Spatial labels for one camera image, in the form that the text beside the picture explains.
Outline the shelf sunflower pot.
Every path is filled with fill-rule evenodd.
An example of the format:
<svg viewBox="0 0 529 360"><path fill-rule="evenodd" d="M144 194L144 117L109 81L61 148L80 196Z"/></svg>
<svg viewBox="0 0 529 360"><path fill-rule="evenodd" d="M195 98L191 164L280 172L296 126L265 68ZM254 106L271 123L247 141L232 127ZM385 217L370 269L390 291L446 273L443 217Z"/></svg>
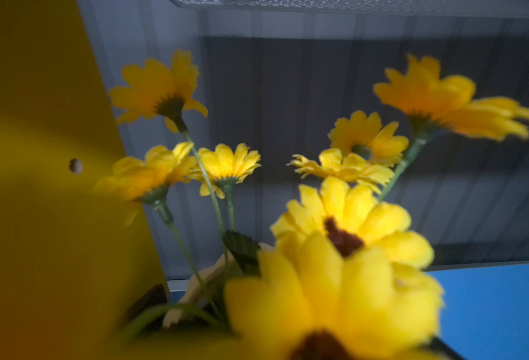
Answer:
<svg viewBox="0 0 529 360"><path fill-rule="evenodd" d="M426 273L435 252L411 229L411 216L386 201L423 148L443 134L504 141L529 139L529 108L510 97L476 97L462 75L441 76L431 56L408 57L374 85L381 103L410 121L353 112L336 120L330 147L317 160L294 155L291 166L317 187L300 184L297 199L271 225L273 245L237 230L234 188L261 166L242 143L196 148L183 114L207 115L194 97L200 72L188 51L170 64L149 58L123 69L109 92L120 124L159 116L183 136L173 148L123 157L93 193L126 210L155 211L173 231L192 277L173 304L135 304L111 340L113 359L445 359L432 343L441 329L444 290ZM197 181L215 208L222 256L200 269L176 231L168 192Z"/></svg>

